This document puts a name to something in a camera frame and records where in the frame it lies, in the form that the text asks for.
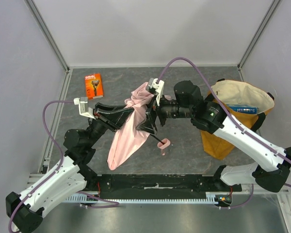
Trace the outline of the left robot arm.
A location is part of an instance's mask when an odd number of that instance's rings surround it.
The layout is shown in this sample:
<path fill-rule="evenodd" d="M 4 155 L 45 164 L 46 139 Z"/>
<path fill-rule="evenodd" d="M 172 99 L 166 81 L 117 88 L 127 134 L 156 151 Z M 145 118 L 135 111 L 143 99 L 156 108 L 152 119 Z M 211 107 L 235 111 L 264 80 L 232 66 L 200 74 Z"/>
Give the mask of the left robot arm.
<path fill-rule="evenodd" d="M 89 119 L 89 126 L 85 130 L 68 130 L 66 151 L 60 151 L 54 167 L 21 193 L 11 192 L 6 197 L 9 232 L 17 227 L 19 233 L 32 233 L 56 206 L 94 184 L 97 174 L 87 165 L 96 152 L 93 145 L 107 130 L 118 131 L 134 111 L 124 105 L 100 103 L 92 109 L 86 98 L 75 98 L 72 103 L 81 116 Z"/>

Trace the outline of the pink folding umbrella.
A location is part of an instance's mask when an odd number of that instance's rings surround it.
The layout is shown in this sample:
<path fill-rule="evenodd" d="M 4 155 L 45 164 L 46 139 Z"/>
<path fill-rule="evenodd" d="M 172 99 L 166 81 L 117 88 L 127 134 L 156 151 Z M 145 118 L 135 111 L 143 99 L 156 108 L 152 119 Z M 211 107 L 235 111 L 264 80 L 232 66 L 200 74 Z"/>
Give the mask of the pink folding umbrella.
<path fill-rule="evenodd" d="M 131 92 L 125 100 L 126 108 L 133 108 L 124 125 L 116 131 L 108 154 L 108 166 L 115 170 L 126 162 L 148 139 L 150 133 L 139 131 L 136 127 L 146 119 L 146 105 L 154 97 L 146 90 L 147 82 Z"/>

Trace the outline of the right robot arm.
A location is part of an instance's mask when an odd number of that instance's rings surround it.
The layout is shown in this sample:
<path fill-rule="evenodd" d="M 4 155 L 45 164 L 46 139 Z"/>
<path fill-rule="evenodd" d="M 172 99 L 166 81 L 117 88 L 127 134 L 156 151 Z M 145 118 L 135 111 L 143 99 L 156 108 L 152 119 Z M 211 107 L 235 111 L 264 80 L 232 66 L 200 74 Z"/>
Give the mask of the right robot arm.
<path fill-rule="evenodd" d="M 257 184 L 277 193 L 286 185 L 291 168 L 291 147 L 278 147 L 257 135 L 220 104 L 204 99 L 200 88 L 191 81 L 175 84 L 174 100 L 167 99 L 163 87 L 164 82 L 157 79 L 150 79 L 146 85 L 146 91 L 154 96 L 147 105 L 146 119 L 138 125 L 138 130 L 154 136 L 157 133 L 156 119 L 164 126 L 168 118 L 189 118 L 200 131 L 231 143 L 254 160 L 254 163 L 244 166 L 220 166 L 213 176 L 218 189 Z"/>

